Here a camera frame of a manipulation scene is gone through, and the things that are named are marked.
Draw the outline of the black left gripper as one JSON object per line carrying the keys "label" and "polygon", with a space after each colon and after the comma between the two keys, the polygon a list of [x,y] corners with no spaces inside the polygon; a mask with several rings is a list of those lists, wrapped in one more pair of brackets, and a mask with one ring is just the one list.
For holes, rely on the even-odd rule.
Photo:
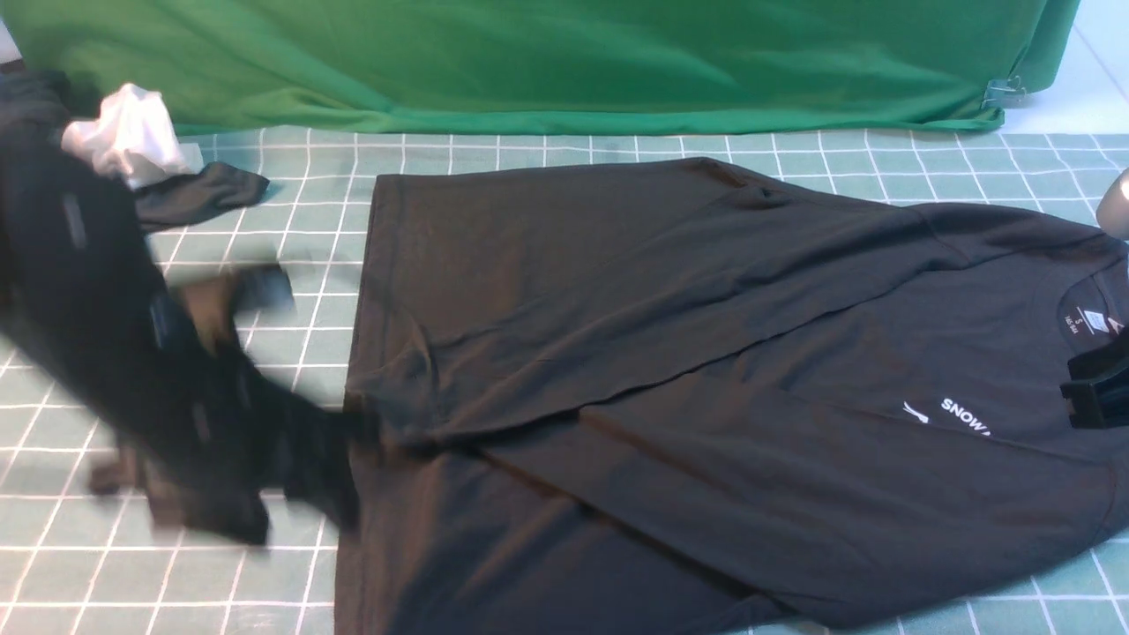
{"label": "black left gripper", "polygon": [[187,445],[161,458],[116,434],[116,454],[93,467],[89,492],[99,498],[142,493],[155,527],[247,546],[269,538],[266,489],[315,508],[339,530],[355,529],[360,501],[349,442],[362,417],[321,407],[266,377],[237,334],[239,313],[291,304],[282,266],[239,266],[156,295],[154,343],[186,384]]}

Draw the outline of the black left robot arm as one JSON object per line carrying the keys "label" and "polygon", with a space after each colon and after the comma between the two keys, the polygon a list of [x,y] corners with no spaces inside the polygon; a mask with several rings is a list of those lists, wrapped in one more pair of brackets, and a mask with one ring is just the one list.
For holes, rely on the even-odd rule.
{"label": "black left robot arm", "polygon": [[145,494],[154,525],[263,547],[263,492],[355,529],[356,414],[259,371],[242,310],[294,301],[278,264],[169,285],[129,188],[27,132],[3,136],[3,334],[116,434],[96,496]]}

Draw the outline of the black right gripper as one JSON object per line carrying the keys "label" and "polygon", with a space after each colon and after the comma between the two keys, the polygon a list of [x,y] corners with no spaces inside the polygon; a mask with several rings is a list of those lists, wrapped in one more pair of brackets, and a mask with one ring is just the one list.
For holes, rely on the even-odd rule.
{"label": "black right gripper", "polygon": [[1070,379],[1060,386],[1069,421],[1077,430],[1128,426],[1128,332],[1079,354],[1067,364]]}

